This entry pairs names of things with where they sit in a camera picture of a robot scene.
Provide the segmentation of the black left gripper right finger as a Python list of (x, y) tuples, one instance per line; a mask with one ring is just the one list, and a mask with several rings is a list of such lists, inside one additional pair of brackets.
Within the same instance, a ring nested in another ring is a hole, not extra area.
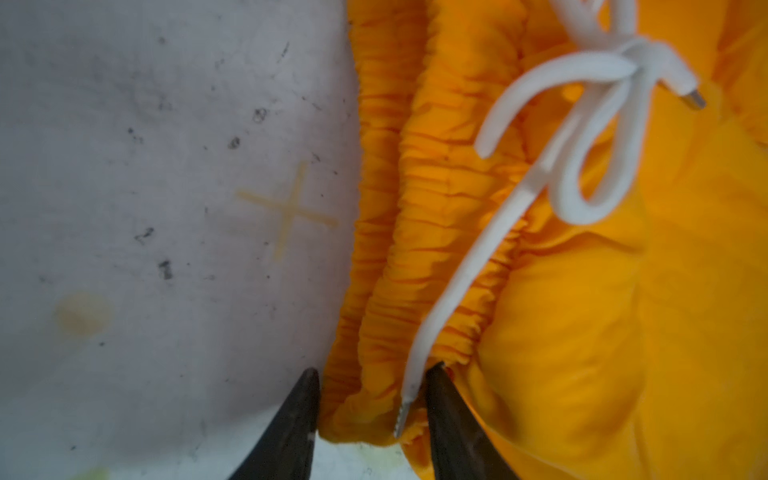
[(431, 456), (437, 480), (518, 480), (465, 404), (447, 369), (426, 373)]

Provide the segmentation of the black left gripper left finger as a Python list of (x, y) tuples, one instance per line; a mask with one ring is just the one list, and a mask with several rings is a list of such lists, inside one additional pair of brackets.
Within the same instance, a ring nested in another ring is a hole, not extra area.
[(320, 403), (320, 378), (304, 370), (232, 480), (307, 480), (311, 476)]

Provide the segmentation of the orange drawstring shorts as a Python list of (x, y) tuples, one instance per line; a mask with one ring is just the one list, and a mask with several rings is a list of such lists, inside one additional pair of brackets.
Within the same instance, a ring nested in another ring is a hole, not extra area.
[[(540, 197), (430, 354), (525, 479), (767, 475), (767, 5), (642, 1), (706, 108), (656, 89), (637, 181), (570, 226)], [(394, 443), (413, 337), (580, 95), (476, 131), (520, 75), (574, 51), (545, 1), (351, 1), (360, 215), (318, 429)]]

